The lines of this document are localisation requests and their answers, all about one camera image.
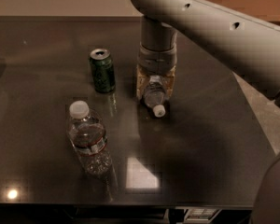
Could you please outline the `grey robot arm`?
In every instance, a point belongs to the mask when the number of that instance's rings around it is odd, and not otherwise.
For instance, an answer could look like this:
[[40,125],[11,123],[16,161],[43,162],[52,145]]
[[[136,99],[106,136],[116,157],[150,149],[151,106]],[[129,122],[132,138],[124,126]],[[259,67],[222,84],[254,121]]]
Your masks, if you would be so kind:
[[167,75],[175,32],[225,64],[280,107],[280,26],[206,0],[131,0],[143,15],[138,65]]

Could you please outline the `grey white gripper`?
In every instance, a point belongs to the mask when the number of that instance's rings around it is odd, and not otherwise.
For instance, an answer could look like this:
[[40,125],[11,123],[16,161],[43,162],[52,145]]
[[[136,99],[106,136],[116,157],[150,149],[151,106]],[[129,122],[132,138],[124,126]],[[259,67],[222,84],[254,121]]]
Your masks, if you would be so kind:
[[144,89],[149,82],[149,74],[165,76],[167,96],[172,96],[175,85],[175,66],[177,64],[176,53],[176,46],[169,50],[152,50],[140,46],[137,58],[140,66],[136,67],[136,97],[138,100],[142,99]]

